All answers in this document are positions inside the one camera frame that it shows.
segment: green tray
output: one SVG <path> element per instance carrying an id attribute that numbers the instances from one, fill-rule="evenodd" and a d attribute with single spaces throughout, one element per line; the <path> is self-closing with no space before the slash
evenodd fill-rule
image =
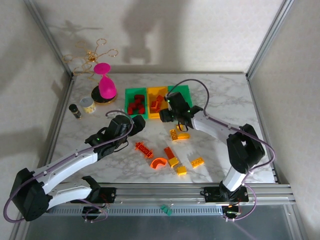
<path id="1" fill-rule="evenodd" d="M 173 88 L 174 86 L 168 86 L 168 91 L 170 92 L 170 90 Z M 172 93 L 176 92 L 180 92 L 182 94 L 184 100 L 189 104 L 190 108 L 193 106 L 188 85 L 179 85 L 175 87 Z"/>
<path id="2" fill-rule="evenodd" d="M 134 103 L 135 102 L 135 95 L 144 95 L 145 114 L 138 114 L 138 110 L 134 110 L 133 111 L 133 115 L 130 115 L 130 117 L 134 118 L 137 115 L 141 115 L 144 119 L 148 119 L 147 89 L 145 87 L 127 88 L 125 90 L 124 111 L 126 113 L 128 113 L 129 103 Z"/>

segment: small can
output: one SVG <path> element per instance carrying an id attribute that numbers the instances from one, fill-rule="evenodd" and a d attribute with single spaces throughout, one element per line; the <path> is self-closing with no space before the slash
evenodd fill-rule
<path id="1" fill-rule="evenodd" d="M 95 101 L 92 97 L 86 96 L 81 99 L 80 105 L 83 108 L 84 112 L 87 114 L 91 114 L 96 110 Z"/>
<path id="2" fill-rule="evenodd" d="M 75 104 L 70 104 L 69 110 L 71 113 L 75 116 L 76 119 L 81 119 L 81 112 L 79 111 L 77 105 Z"/>

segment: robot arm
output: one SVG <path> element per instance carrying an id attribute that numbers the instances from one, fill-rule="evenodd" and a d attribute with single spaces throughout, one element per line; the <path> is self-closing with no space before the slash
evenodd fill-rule
<path id="1" fill-rule="evenodd" d="M 222 201 L 230 201 L 234 193 L 240 189 L 248 171 L 265 155 L 261 143 L 231 129 L 231 127 L 237 129 L 238 126 L 222 120 L 212 121 L 210 115 L 206 116 L 201 107 L 190 107 L 180 92 L 167 95 L 166 101 L 169 108 L 160 111 L 162 122 L 178 121 L 189 128 L 208 133 L 227 145 L 231 168 L 219 187 L 220 194 L 223 196 Z M 257 136 L 254 128 L 249 124 L 241 126 L 240 129 Z"/>
<path id="2" fill-rule="evenodd" d="M 24 219 L 26 221 L 35 220 L 48 209 L 72 200 L 94 201 L 99 195 L 100 186 L 92 177 L 84 176 L 79 181 L 71 183 L 61 182 L 80 169 L 112 154 L 121 144 L 127 142 L 128 136 L 133 136 L 142 131 L 146 125 L 145 120 L 140 115 L 134 117 L 133 122 L 131 132 L 126 135 L 131 127 L 131 122 L 126 116 L 117 115 L 111 120 L 109 127 L 104 127 L 96 134 L 91 135 L 81 147 L 68 154 L 68 156 L 75 154 L 76 157 L 73 159 L 66 161 L 66 157 L 62 157 L 35 171 L 29 171 L 27 168 L 19 171 L 15 177 L 11 195 L 24 182 L 34 178 L 39 173 L 44 173 L 43 176 L 24 185 L 12 198 Z M 93 147 L 91 151 L 82 151 L 90 147 Z M 55 168 L 47 172 L 52 166 L 55 166 Z"/>

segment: aluminum frame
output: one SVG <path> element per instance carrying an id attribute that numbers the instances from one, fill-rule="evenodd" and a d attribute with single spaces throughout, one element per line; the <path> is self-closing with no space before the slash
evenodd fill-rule
<path id="1" fill-rule="evenodd" d="M 46 26 L 44 20 L 42 19 L 40 12 L 38 11 L 37 5 L 33 0 L 23 0 L 27 5 L 30 14 L 34 18 L 35 22 L 37 23 L 38 27 L 40 28 L 44 38 L 48 42 L 49 46 L 51 47 L 54 55 L 59 60 L 61 65 L 64 67 L 65 71 L 68 73 L 70 77 L 70 84 L 67 87 L 66 94 L 64 95 L 63 104 L 60 106 L 59 110 L 59 117 L 55 123 L 55 130 L 53 131 L 53 135 L 51 136 L 50 141 L 50 149 L 46 156 L 45 164 L 51 161 L 57 138 L 59 135 L 60 127 L 62 124 L 62 120 L 64 118 L 64 113 L 66 111 L 66 107 L 68 104 L 68 100 L 70 97 L 70 93 L 72 91 L 72 87 L 76 78 L 73 78 L 72 72 L 69 69 L 68 65 L 62 61 L 62 54 L 55 43 L 48 27 Z M 271 27 L 269 28 L 267 35 L 265 36 L 251 66 L 247 72 L 247 79 L 250 80 L 255 70 L 257 69 L 259 63 L 261 62 L 263 56 L 266 54 L 268 47 L 270 46 L 272 40 L 274 39 L 275 35 L 277 34 L 281 23 L 283 22 L 285 16 L 287 15 L 292 3 L 294 0 L 284 0 L 281 8 L 279 9 L 274 21 L 272 22 Z M 255 105 L 256 112 L 258 117 L 259 109 Z M 265 131 L 263 126 L 261 125 L 262 134 L 265 135 Z M 217 183 L 181 183 L 181 184 L 161 184 L 161 183 L 102 183 L 102 187 L 115 187 L 117 188 L 117 197 L 115 200 L 115 206 L 141 206 L 141 205 L 155 205 L 158 203 L 164 203 L 166 200 L 169 204 L 174 205 L 191 205 L 191 206 L 198 206 L 198 205 L 217 205 L 217 203 L 205 203 L 204 198 L 199 196 L 200 190 L 203 187 L 209 186 L 218 186 Z M 288 215 L 288 223 L 290 226 L 292 236 L 296 236 L 295 239 L 307 239 L 305 231 L 303 231 L 303 225 L 300 218 L 296 217 L 299 216 L 299 212 L 297 212 L 296 201 L 293 196 L 291 187 L 289 184 L 277 184 L 277 183 L 252 183 L 250 186 L 257 194 L 257 204 L 258 205 L 284 205 L 286 209 L 286 213 Z M 253 196 L 251 192 L 248 192 L 249 196 L 249 203 L 248 205 L 253 204 Z M 65 203 L 58 207 L 66 207 L 73 205 L 74 203 Z M 22 240 L 25 238 L 29 222 L 21 222 L 16 223 L 13 231 L 10 236 L 10 240 L 18 239 Z"/>

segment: curved orange piece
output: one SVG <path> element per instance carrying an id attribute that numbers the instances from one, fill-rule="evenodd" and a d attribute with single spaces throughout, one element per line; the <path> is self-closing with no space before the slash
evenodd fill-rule
<path id="1" fill-rule="evenodd" d="M 158 157 L 158 158 L 156 158 L 155 160 L 152 161 L 150 167 L 153 168 L 153 169 L 157 169 L 157 167 L 159 165 L 165 166 L 166 164 L 167 164 L 167 159 L 162 158 L 162 157 Z"/>

